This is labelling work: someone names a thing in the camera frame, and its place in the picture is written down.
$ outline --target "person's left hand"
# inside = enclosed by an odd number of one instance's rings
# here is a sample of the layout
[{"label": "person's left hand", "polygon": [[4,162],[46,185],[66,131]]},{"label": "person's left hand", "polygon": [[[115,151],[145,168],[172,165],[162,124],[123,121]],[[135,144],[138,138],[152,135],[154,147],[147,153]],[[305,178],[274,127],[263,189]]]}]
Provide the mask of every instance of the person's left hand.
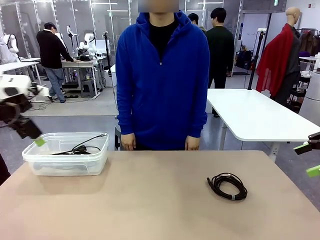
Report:
[{"label": "person's left hand", "polygon": [[184,150],[186,151],[198,151],[200,144],[200,138],[187,136],[185,140]]}]

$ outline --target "black hair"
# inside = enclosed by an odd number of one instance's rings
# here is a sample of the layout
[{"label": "black hair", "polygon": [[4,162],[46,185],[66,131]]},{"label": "black hair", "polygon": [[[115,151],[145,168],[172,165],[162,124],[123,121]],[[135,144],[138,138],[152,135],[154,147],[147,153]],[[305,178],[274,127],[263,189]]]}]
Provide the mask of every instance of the black hair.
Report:
[{"label": "black hair", "polygon": [[225,22],[226,16],[227,16],[227,12],[223,7],[217,7],[211,12],[211,15],[210,15],[212,19],[217,18],[217,21],[221,24]]},{"label": "black hair", "polygon": [[51,28],[57,30],[56,25],[54,25],[52,22],[47,22],[44,24],[44,29],[51,30]]},{"label": "black hair", "polygon": [[192,21],[195,21],[195,23],[198,25],[199,16],[195,13],[190,13],[188,18]]}]

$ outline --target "blue hoodie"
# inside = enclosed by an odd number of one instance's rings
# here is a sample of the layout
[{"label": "blue hoodie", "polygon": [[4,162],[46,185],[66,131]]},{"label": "blue hoodie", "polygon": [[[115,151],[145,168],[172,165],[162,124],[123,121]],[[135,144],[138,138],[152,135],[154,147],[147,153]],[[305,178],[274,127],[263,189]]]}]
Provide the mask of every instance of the blue hoodie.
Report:
[{"label": "blue hoodie", "polygon": [[174,13],[178,27],[162,62],[149,40],[149,13],[120,36],[116,51],[117,103],[121,134],[154,150],[185,147],[207,122],[210,53],[202,30]]}]

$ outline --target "hand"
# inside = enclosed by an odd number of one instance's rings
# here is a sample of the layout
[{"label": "hand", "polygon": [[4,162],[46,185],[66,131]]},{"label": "hand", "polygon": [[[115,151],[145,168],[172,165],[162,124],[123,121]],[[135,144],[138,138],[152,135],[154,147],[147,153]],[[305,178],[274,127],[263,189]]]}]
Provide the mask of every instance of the hand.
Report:
[{"label": "hand", "polygon": [[136,148],[136,136],[134,133],[121,135],[122,146],[127,151],[133,151]]},{"label": "hand", "polygon": [[187,136],[185,140],[184,150],[186,151],[198,151],[200,144],[200,138]]}]

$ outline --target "brown table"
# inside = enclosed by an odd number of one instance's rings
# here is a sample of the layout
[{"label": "brown table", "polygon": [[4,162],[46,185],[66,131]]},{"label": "brown table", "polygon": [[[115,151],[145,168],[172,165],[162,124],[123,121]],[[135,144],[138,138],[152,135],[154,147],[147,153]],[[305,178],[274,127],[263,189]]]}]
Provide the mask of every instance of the brown table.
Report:
[{"label": "brown table", "polygon": [[[242,179],[246,200],[212,192],[206,178],[222,172]],[[260,151],[116,151],[99,176],[35,176],[24,164],[0,187],[2,240],[301,240],[319,226]]]}]

